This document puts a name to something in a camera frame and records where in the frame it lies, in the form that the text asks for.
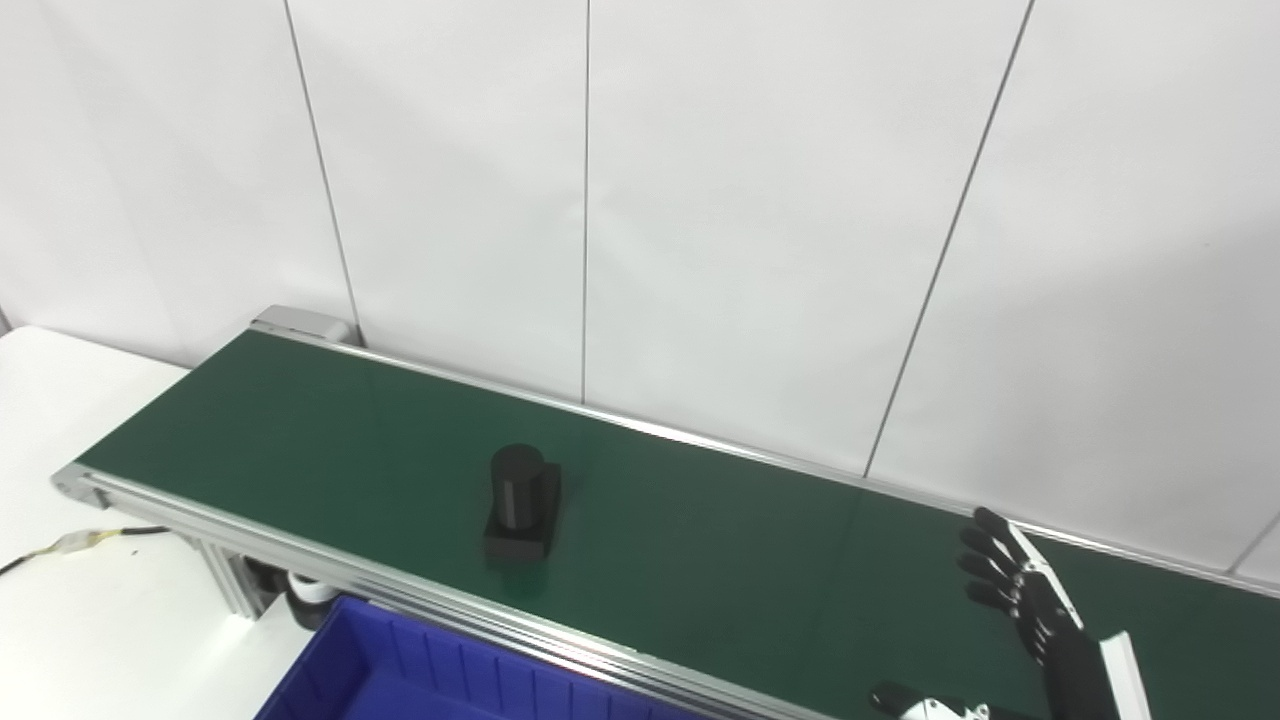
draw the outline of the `black cable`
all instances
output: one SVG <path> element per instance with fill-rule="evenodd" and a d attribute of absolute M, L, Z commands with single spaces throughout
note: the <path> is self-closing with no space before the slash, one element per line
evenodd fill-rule
<path fill-rule="evenodd" d="M 10 562 L 10 564 L 5 565 L 4 568 L 0 568 L 0 575 L 4 575 L 4 574 L 5 574 L 5 573 L 8 573 L 9 570 L 13 570 L 13 569 L 14 569 L 14 568 L 17 568 L 18 565 L 22 565 L 23 562 L 26 562 L 26 561 L 28 561 L 28 560 L 31 560 L 31 556 L 29 556 L 29 555 L 23 555 L 23 556 L 20 556 L 20 557 L 18 557 L 18 559 L 17 559 L 17 560 L 14 560 L 13 562 Z"/>
<path fill-rule="evenodd" d="M 155 533 L 168 533 L 164 525 L 147 525 L 146 528 L 120 528 L 122 536 L 152 536 Z"/>

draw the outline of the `black square base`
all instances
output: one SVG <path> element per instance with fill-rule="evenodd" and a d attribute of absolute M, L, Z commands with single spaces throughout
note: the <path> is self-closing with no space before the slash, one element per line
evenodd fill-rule
<path fill-rule="evenodd" d="M 541 560 L 552 550 L 556 518 L 559 515 L 559 465 L 548 464 L 541 475 L 543 519 L 524 530 L 508 530 L 498 523 L 498 515 L 489 510 L 489 524 L 484 529 L 484 553 L 508 560 Z"/>

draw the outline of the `electrical wire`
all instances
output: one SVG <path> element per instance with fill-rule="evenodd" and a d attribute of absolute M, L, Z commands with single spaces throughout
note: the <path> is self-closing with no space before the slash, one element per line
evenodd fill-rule
<path fill-rule="evenodd" d="M 74 533 L 67 533 L 65 536 L 54 541 L 52 544 L 42 547 L 40 550 L 33 550 L 27 555 L 15 557 L 4 568 L 0 568 L 0 575 L 4 575 L 9 570 L 13 570 L 18 565 L 36 557 L 37 555 L 50 555 L 59 553 L 67 555 L 68 552 L 77 552 L 81 550 L 88 550 L 95 544 L 105 541 L 106 538 L 114 538 L 115 536 L 151 536 L 156 533 L 166 533 L 169 528 L 164 525 L 146 525 L 141 528 L 116 528 L 114 530 L 76 530 Z"/>

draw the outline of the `white table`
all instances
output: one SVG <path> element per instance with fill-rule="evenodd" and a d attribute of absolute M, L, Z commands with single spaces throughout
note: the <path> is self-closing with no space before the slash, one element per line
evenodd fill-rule
<path fill-rule="evenodd" d="M 82 528 L 143 525 L 49 477 L 180 368 L 40 328 L 0 336 L 0 564 Z M 0 577 L 0 717 L 252 717 L 310 633 L 283 602 L 233 616 L 173 534 L 118 537 Z"/>

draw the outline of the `metal support leg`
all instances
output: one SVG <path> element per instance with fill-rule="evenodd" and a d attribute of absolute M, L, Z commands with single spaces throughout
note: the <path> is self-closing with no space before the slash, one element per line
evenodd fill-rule
<path fill-rule="evenodd" d="M 273 596 L 259 589 L 253 583 L 252 574 L 244 566 L 244 556 L 200 538 L 188 537 L 187 541 L 205 559 L 205 564 L 214 574 L 214 582 L 218 583 L 218 589 L 221 591 L 223 600 L 227 601 L 232 612 L 250 620 L 261 618 Z"/>

